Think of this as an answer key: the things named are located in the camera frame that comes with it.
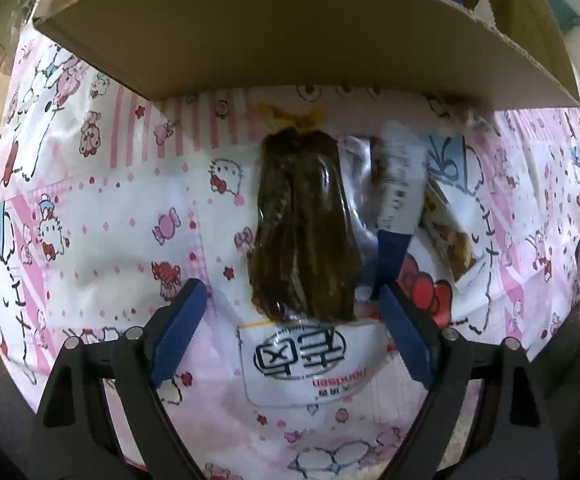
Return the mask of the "dark seaweed snack packet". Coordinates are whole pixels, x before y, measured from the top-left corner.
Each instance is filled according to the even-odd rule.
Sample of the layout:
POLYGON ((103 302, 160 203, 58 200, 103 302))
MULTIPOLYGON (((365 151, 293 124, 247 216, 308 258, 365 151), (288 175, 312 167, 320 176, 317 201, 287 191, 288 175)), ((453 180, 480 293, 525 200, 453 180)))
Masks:
POLYGON ((337 141, 293 128, 266 136, 248 253, 258 312, 276 322, 351 322, 361 270, 337 141))

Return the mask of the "teal right side cushion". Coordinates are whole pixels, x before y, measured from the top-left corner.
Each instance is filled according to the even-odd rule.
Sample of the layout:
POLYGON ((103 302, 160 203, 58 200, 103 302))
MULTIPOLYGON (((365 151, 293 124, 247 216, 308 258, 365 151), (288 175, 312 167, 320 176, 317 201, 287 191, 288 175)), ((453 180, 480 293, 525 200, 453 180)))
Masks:
POLYGON ((567 0, 546 0, 558 23, 560 32, 565 35, 575 27, 580 27, 580 14, 567 0))

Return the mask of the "brown cookie snack packet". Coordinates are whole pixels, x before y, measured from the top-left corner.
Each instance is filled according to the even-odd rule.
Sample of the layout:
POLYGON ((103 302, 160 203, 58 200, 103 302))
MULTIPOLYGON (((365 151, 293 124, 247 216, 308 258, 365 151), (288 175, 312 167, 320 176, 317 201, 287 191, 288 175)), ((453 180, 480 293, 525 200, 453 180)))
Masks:
POLYGON ((455 288, 464 292, 480 273, 484 263, 484 249, 480 236, 472 235, 460 220, 442 188, 432 179, 424 191, 424 210, 421 223, 450 268, 455 288))

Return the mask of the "white blue snack packet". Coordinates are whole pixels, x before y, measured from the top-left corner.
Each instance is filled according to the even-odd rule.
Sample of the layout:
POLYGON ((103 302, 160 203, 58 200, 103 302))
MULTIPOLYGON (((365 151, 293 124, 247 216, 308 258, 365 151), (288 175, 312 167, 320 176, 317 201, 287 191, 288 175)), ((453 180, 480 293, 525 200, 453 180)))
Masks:
POLYGON ((378 136, 340 140, 339 156, 362 265, 355 285, 360 304, 401 273, 424 206, 428 154, 416 133, 388 122, 378 136))

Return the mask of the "pink Hello Kitty bedsheet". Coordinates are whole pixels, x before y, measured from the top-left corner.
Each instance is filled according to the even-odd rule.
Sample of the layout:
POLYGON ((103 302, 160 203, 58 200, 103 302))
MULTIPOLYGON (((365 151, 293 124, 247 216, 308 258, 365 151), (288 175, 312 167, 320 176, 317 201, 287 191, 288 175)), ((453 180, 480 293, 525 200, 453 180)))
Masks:
POLYGON ((30 411, 66 338, 145 324, 188 278, 208 310, 160 398, 210 479, 373 479, 414 420, 410 380, 370 302, 354 324, 284 328, 251 300, 261 143, 416 133, 428 177, 480 236, 458 292, 422 226, 400 283, 439 326, 536 356, 580 299, 574 108, 456 114, 435 96, 295 86, 153 104, 35 29, 0 125, 0 355, 30 411))

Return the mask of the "brown cardboard box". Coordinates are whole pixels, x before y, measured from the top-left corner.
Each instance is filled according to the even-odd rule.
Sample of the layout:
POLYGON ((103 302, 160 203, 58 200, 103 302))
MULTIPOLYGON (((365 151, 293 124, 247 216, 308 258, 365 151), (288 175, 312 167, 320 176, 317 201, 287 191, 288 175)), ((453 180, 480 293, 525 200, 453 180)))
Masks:
POLYGON ((529 49, 450 0, 40 0, 34 27, 140 96, 331 84, 570 107, 529 49))

